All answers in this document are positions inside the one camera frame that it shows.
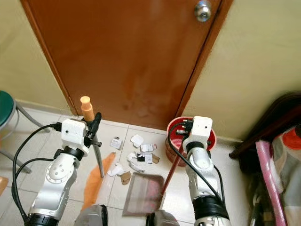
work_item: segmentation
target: chair leg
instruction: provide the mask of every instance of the chair leg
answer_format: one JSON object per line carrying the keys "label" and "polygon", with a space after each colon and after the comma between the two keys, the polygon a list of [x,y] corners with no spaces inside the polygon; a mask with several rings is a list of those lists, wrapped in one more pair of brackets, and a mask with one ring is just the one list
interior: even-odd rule
{"label": "chair leg", "polygon": [[[31,117],[25,110],[22,108],[22,106],[17,102],[16,108],[19,110],[26,118],[28,118],[29,121],[31,121],[33,124],[37,125],[38,127],[42,127],[43,125],[36,121],[33,117]],[[50,132],[50,129],[46,128],[44,129],[46,132]]]}
{"label": "chair leg", "polygon": [[[0,149],[0,153],[1,154],[3,154],[3,155],[5,155],[6,157],[8,157],[11,161],[13,161],[14,160],[14,156],[11,154],[11,153],[8,153],[7,151],[5,151],[5,150],[3,150],[3,149]],[[21,161],[19,161],[18,159],[17,159],[17,165],[18,166],[22,166],[23,165],[23,163],[21,162]],[[30,168],[28,168],[27,166],[25,166],[24,168],[23,168],[23,170],[26,172],[26,173],[31,173],[32,172],[32,170],[30,169]]]}

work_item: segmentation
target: door frame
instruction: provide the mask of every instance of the door frame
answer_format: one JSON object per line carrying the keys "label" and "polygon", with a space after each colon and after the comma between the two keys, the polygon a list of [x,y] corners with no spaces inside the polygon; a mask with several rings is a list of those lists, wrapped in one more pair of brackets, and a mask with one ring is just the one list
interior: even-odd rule
{"label": "door frame", "polygon": [[[184,94],[181,98],[181,101],[179,103],[179,107],[178,107],[178,110],[175,114],[175,117],[180,117],[184,111],[184,108],[186,106],[186,104],[188,103],[189,99],[190,99],[190,96],[192,94],[192,91],[193,91],[193,88],[198,80],[198,78],[200,77],[201,75],[201,72],[205,66],[205,63],[206,63],[206,60],[207,58],[209,57],[210,55],[210,52],[212,50],[212,47],[214,45],[214,42],[222,28],[222,25],[226,19],[226,16],[228,14],[228,11],[231,7],[233,3],[233,0],[221,0],[220,2],[220,5],[217,9],[217,12],[215,14],[215,17],[214,17],[214,20],[211,24],[211,27],[210,27],[210,30],[207,34],[207,37],[206,37],[206,40],[204,42],[204,45],[203,47],[201,48],[200,52],[199,52],[199,55],[198,55],[198,59],[196,61],[196,64],[194,66],[194,69],[192,71],[192,74],[190,76],[190,79],[187,83],[187,86],[185,88],[185,91],[184,91]],[[48,64],[50,66],[50,69],[59,85],[59,87],[61,88],[62,92],[63,92],[63,95],[69,105],[69,108],[71,110],[71,112],[73,114],[77,114],[79,115],[80,113],[78,113],[75,109],[75,106],[74,106],[74,103],[68,93],[68,90],[67,88],[65,87],[64,83],[63,83],[63,80],[62,78],[60,77],[60,74],[59,74],[59,71],[58,69],[56,68],[55,66],[55,63],[51,57],[51,54],[45,44],[45,41],[42,37],[42,34],[40,32],[40,29],[39,29],[39,26],[33,16],[33,13],[31,11],[31,8],[28,4],[28,0],[21,0],[21,4],[23,6],[23,9],[27,15],[27,18],[29,20],[29,23],[36,35],[36,38],[44,52],[44,55],[48,61]]]}

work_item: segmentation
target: door knob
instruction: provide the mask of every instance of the door knob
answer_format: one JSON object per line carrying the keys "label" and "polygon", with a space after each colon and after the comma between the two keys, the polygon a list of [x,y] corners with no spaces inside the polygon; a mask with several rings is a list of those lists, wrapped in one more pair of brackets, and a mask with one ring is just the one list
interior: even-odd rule
{"label": "door knob", "polygon": [[199,22],[207,21],[211,16],[211,4],[207,0],[199,1],[194,8],[194,15]]}

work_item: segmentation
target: red pole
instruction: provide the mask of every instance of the red pole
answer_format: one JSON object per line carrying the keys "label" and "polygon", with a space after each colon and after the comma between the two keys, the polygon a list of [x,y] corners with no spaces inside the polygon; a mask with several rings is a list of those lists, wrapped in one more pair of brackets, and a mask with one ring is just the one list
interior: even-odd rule
{"label": "red pole", "polygon": [[[183,146],[181,144],[181,146],[179,148],[179,153],[183,154],[183,152],[184,152],[184,150],[183,150]],[[166,181],[165,181],[165,183],[163,185],[163,188],[162,188],[162,191],[161,191],[161,195],[162,196],[164,195],[164,193],[165,193],[165,191],[167,189],[167,186],[168,186],[168,184],[169,184],[169,182],[171,180],[171,177],[173,176],[173,174],[175,172],[175,168],[178,166],[180,160],[181,160],[181,158],[178,155],[176,155],[176,157],[174,159],[174,163],[173,163],[173,165],[172,165],[172,167],[171,167],[171,169],[170,169],[170,171],[168,173],[167,179],[166,179]]]}

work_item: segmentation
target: pink tube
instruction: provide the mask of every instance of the pink tube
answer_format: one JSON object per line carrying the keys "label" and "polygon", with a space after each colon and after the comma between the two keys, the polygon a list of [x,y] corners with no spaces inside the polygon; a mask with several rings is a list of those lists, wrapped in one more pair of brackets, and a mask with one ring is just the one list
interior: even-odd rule
{"label": "pink tube", "polygon": [[273,211],[275,214],[276,226],[286,226],[285,215],[280,201],[280,196],[277,192],[274,178],[270,169],[270,143],[267,141],[256,142],[257,154],[259,157],[260,167],[262,170],[263,178],[269,192],[269,198],[272,203]]}

